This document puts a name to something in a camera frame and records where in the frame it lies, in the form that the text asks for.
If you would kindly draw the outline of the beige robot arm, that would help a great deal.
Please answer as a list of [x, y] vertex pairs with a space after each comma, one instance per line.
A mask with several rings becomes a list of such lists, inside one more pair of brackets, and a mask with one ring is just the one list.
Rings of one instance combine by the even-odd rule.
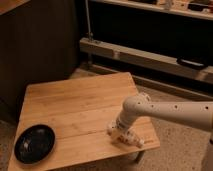
[[146, 94], [128, 97], [115, 120], [119, 134], [127, 132], [142, 116], [154, 117], [203, 131], [213, 130], [213, 101], [154, 102]]

